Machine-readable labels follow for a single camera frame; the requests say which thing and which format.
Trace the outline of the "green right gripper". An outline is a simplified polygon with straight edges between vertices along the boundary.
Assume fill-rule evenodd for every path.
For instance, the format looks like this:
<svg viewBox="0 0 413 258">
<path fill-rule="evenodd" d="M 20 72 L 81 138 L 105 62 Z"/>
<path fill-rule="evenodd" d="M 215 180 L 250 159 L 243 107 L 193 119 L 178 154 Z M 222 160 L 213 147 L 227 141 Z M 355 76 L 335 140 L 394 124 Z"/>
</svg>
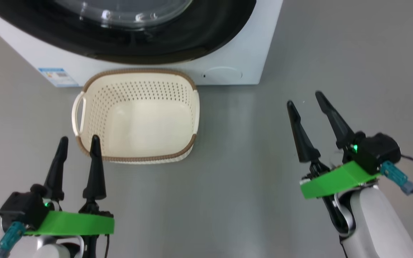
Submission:
<svg viewBox="0 0 413 258">
<path fill-rule="evenodd" d="M 334 131 L 337 148 L 349 147 L 355 138 L 354 131 L 321 91 L 316 91 L 315 96 Z M 319 162 L 319 150 L 307 136 L 293 101 L 287 101 L 287 111 L 299 162 L 311 163 L 310 173 L 300 180 L 300 190 L 307 200 L 323 200 L 337 233 L 346 238 L 353 233 L 355 221 L 351 211 L 341 203 L 339 194 L 371 187 L 379 174 L 369 175 L 353 161 L 328 170 L 326 165 Z"/>
</svg>

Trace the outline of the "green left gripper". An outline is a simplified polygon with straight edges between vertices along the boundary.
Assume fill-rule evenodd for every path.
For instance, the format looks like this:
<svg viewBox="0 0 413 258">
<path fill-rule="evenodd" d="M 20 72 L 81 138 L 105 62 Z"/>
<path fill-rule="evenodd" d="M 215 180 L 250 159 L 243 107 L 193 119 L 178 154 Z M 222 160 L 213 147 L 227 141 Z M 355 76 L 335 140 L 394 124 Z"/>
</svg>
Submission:
<svg viewBox="0 0 413 258">
<path fill-rule="evenodd" d="M 96 244 L 100 235 L 106 238 L 103 258 L 109 258 L 110 235 L 114 234 L 115 219 L 109 211 L 100 211 L 96 203 L 86 204 L 82 213 L 62 211 L 57 201 L 63 201 L 63 168 L 68 154 L 68 137 L 61 137 L 44 182 L 44 204 L 49 214 L 37 231 L 28 231 L 26 236 L 37 239 L 33 258 L 97 258 Z M 82 197 L 87 201 L 106 198 L 104 166 L 100 137 L 93 135 L 90 147 L 90 173 Z"/>
</svg>

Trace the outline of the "glass washing machine door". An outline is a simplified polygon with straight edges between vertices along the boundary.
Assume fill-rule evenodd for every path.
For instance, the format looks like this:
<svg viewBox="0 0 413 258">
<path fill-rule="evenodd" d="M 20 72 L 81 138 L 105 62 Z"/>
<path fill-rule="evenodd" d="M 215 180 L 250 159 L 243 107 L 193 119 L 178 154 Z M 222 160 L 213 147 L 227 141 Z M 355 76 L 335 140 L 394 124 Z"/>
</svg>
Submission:
<svg viewBox="0 0 413 258">
<path fill-rule="evenodd" d="M 194 60 L 231 41 L 257 0 L 0 0 L 0 18 L 84 57 L 136 65 Z"/>
</svg>

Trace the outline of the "white front-load washing machine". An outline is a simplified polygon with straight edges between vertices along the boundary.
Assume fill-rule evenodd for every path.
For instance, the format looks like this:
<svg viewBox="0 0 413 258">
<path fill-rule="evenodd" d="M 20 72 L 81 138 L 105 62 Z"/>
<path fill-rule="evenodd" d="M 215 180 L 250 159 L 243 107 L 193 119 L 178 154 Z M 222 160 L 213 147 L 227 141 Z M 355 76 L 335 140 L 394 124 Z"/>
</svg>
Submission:
<svg viewBox="0 0 413 258">
<path fill-rule="evenodd" d="M 146 68 L 183 72 L 196 85 L 256 85 L 262 78 L 283 1 L 257 0 L 246 25 L 231 41 L 206 56 L 176 63 L 122 64 L 84 57 L 36 39 L 2 18 L 0 18 L 0 37 L 37 71 L 38 68 L 63 68 L 80 87 L 100 72 Z M 243 76 L 234 82 L 202 77 L 205 70 L 219 66 L 236 68 Z"/>
</svg>

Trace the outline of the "cream perforated laundry basket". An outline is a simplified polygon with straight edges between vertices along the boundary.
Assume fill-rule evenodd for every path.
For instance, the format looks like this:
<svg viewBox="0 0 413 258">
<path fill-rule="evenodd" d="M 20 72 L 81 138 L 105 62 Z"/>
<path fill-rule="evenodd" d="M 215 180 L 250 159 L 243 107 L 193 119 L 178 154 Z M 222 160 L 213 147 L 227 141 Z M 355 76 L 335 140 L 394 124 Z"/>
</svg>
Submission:
<svg viewBox="0 0 413 258">
<path fill-rule="evenodd" d="M 200 120 L 195 82 L 171 69 L 118 69 L 91 77 L 75 98 L 72 130 L 89 156 L 92 138 L 104 161 L 173 163 L 194 148 Z"/>
</svg>

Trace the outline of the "blue white energy label sticker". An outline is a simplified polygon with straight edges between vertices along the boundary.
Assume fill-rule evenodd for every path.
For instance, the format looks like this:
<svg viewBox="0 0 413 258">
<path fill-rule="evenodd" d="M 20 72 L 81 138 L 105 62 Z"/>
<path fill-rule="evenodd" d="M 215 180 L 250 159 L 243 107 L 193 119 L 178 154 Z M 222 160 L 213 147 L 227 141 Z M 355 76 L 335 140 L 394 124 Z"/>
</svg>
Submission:
<svg viewBox="0 0 413 258">
<path fill-rule="evenodd" d="M 55 87 L 80 86 L 63 68 L 38 68 L 38 71 Z"/>
</svg>

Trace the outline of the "round white filter cover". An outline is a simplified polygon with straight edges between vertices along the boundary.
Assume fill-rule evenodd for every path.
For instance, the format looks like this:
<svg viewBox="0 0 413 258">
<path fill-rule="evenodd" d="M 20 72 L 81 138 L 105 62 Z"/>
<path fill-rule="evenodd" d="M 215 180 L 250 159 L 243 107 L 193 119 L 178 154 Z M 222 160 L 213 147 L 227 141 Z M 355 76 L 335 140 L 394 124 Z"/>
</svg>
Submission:
<svg viewBox="0 0 413 258">
<path fill-rule="evenodd" d="M 240 80 L 243 74 L 240 70 L 233 67 L 212 67 L 203 72 L 202 77 L 209 80 L 234 82 Z"/>
</svg>

